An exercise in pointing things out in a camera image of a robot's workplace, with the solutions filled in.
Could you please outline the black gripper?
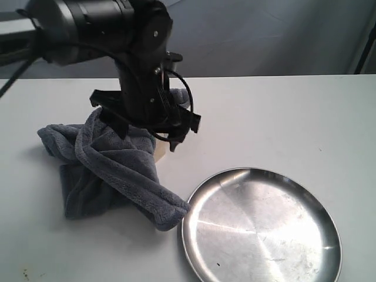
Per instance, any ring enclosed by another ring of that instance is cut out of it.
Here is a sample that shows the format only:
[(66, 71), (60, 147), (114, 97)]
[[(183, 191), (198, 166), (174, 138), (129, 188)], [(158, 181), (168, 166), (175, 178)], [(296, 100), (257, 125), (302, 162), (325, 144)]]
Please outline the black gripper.
[(94, 90), (90, 102), (102, 107), (101, 122), (120, 138), (125, 138), (129, 126), (146, 129), (152, 134), (167, 134), (169, 150), (175, 152), (189, 131), (199, 129), (200, 115), (173, 97), (169, 75), (186, 81), (176, 73), (180, 58), (164, 58), (153, 68), (141, 68), (135, 58), (115, 61), (119, 73), (120, 90)]

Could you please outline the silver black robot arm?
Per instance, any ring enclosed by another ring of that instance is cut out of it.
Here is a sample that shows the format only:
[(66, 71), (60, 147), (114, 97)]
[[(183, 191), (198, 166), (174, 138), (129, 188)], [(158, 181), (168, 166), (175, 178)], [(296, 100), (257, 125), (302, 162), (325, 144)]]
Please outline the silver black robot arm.
[(146, 129), (174, 152), (200, 116), (180, 106), (170, 90), (181, 54), (169, 52), (173, 20), (160, 1), (29, 1), (1, 13), (1, 65), (20, 67), (1, 87), (5, 93), (38, 59), (60, 66), (108, 57), (120, 89), (95, 90), (90, 102), (119, 137), (130, 126)]

